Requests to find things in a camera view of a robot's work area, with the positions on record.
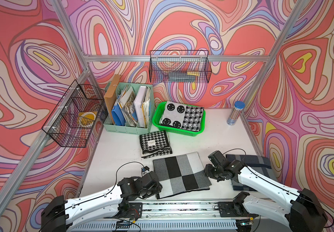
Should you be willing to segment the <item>grey black checked scarf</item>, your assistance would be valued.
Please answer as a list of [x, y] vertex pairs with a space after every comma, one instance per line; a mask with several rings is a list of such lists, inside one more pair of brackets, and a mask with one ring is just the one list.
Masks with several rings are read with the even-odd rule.
[[211, 181], [204, 173], [204, 167], [197, 152], [153, 160], [162, 190], [157, 199], [192, 191], [209, 190]]

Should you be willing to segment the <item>smiley houndstooth scarf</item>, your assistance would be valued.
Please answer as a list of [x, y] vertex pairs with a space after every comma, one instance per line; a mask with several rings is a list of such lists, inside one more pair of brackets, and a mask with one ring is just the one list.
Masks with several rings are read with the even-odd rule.
[[201, 130], [204, 108], [167, 101], [160, 125], [198, 132]]

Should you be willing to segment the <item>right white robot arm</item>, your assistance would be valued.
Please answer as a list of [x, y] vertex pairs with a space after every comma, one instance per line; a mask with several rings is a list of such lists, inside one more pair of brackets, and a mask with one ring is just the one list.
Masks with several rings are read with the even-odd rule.
[[311, 190], [285, 186], [257, 172], [244, 161], [228, 160], [218, 150], [208, 158], [210, 163], [204, 170], [207, 177], [218, 182], [236, 180], [269, 198], [263, 200], [242, 191], [231, 202], [235, 213], [263, 216], [287, 226], [293, 232], [322, 232], [326, 227], [326, 211]]

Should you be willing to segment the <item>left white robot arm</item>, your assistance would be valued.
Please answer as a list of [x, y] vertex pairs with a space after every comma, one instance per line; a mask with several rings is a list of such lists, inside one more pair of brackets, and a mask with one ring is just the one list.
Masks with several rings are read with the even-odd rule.
[[41, 232], [70, 232], [74, 228], [99, 218], [126, 214], [129, 202], [147, 199], [162, 191], [154, 171], [141, 177], [123, 178], [114, 186], [84, 197], [55, 197], [41, 212]]

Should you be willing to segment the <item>navy grey plaid scarf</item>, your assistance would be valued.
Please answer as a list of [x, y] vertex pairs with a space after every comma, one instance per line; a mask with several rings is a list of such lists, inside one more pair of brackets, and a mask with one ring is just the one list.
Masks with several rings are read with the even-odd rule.
[[[271, 167], [271, 162], [266, 157], [254, 156], [254, 155], [245, 156], [245, 155], [227, 154], [226, 158], [229, 161], [234, 161], [234, 160], [244, 161], [245, 164], [253, 168], [255, 171], [259, 172], [260, 174], [274, 181], [277, 181], [277, 178]], [[233, 190], [235, 191], [256, 191], [255, 189], [249, 186], [243, 185], [241, 183], [238, 183], [235, 180], [232, 180], [231, 182], [232, 182]]]

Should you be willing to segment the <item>small houndstooth folded scarf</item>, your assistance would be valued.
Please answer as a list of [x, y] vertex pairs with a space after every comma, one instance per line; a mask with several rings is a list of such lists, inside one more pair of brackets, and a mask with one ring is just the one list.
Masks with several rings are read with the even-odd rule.
[[139, 136], [139, 141], [141, 157], [143, 159], [170, 155], [173, 153], [169, 136], [165, 130], [142, 134]]

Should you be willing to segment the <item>green plastic basket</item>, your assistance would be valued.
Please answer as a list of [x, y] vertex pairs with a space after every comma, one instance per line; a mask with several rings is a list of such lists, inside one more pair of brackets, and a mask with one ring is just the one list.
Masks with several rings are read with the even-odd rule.
[[164, 107], [167, 101], [160, 103], [157, 108], [156, 111], [154, 113], [154, 116], [152, 118], [152, 123], [154, 126], [156, 126], [159, 130], [161, 131], [167, 131], [167, 132], [171, 132], [171, 133], [177, 133], [177, 134], [181, 134], [181, 135], [186, 135], [186, 136], [197, 136], [201, 133], [203, 133], [204, 129], [205, 129], [205, 117], [206, 117], [206, 111], [204, 110], [203, 113], [203, 119], [201, 122], [201, 130], [198, 132], [193, 132], [193, 131], [187, 131], [187, 130], [182, 130], [182, 129], [175, 129], [172, 127], [166, 127], [166, 126], [162, 126], [159, 123], [159, 120], [162, 117], [162, 114], [164, 112]]

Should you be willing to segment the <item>yellow item in back basket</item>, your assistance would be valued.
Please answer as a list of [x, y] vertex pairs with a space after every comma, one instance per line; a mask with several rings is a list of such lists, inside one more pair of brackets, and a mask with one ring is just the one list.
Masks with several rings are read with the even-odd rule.
[[195, 77], [200, 76], [200, 72], [199, 71], [187, 71], [186, 74], [189, 75], [189, 76], [195, 76]]

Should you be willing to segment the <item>green circuit board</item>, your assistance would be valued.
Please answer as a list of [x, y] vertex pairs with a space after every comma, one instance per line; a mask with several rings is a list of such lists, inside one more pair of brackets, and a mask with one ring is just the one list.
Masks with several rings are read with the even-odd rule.
[[116, 230], [128, 230], [133, 224], [131, 222], [125, 220], [119, 220], [116, 222], [115, 229]]

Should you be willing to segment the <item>clear bottle blue cap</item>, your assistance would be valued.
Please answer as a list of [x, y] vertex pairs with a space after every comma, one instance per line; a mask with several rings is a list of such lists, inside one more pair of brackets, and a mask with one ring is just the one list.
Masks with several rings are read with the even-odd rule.
[[240, 117], [240, 114], [244, 108], [245, 108], [245, 103], [243, 101], [236, 101], [234, 103], [234, 107], [231, 111], [231, 114], [227, 119], [227, 124], [234, 125], [238, 120], [238, 118]]

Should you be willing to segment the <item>blue folder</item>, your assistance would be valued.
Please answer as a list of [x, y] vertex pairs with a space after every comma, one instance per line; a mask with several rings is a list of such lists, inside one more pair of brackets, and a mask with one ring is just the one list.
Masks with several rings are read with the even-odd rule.
[[114, 104], [114, 106], [111, 110], [111, 115], [112, 115], [112, 118], [114, 120], [115, 125], [117, 125], [117, 126], [125, 126], [126, 125], [126, 121], [125, 121], [125, 118], [123, 116], [122, 110], [117, 103]]

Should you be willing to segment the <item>mint green file crate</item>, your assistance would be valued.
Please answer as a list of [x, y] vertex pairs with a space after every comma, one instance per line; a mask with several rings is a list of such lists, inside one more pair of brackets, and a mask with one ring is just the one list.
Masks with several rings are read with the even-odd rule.
[[132, 87], [134, 92], [137, 94], [139, 91], [139, 88], [141, 86], [147, 86], [150, 89], [150, 116], [149, 116], [149, 124], [147, 128], [141, 128], [138, 126], [136, 127], [130, 127], [126, 123], [125, 126], [117, 126], [115, 124], [112, 124], [111, 117], [107, 116], [105, 119], [105, 122], [103, 123], [103, 126], [106, 131], [108, 132], [117, 132], [117, 133], [124, 133], [124, 134], [134, 134], [134, 135], [141, 135], [141, 134], [147, 134], [151, 131], [152, 128], [152, 118], [155, 113], [155, 105], [154, 105], [154, 95], [153, 95], [153, 86], [149, 84], [139, 84], [139, 83], [124, 83], [120, 82], [118, 84], [118, 87], [116, 88], [116, 94], [117, 96], [120, 95], [122, 90], [126, 86]]

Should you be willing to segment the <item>white book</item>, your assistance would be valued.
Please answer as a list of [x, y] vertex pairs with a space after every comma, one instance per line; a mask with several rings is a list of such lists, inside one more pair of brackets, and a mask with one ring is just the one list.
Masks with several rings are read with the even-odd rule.
[[140, 128], [147, 128], [150, 117], [150, 91], [148, 86], [140, 86], [134, 100], [135, 111]]

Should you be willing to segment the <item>brown cardboard folder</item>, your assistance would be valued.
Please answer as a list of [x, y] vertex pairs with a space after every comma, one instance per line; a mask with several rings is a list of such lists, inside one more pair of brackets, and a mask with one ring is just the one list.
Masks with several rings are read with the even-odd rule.
[[116, 89], [118, 87], [120, 79], [121, 76], [119, 74], [116, 74], [113, 77], [112, 81], [109, 83], [108, 89], [106, 90], [106, 93], [104, 95], [104, 101], [109, 115], [111, 115], [111, 110], [113, 109], [113, 106], [117, 99]]

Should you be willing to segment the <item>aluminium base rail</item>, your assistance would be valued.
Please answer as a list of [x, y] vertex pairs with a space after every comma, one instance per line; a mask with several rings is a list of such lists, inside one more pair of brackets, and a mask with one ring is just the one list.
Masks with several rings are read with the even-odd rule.
[[[256, 214], [237, 214], [233, 199], [136, 201], [123, 216], [104, 217], [74, 228], [73, 232], [255, 232], [260, 223], [290, 229], [276, 221]], [[125, 220], [133, 225], [128, 230], [116, 230], [116, 222]]]

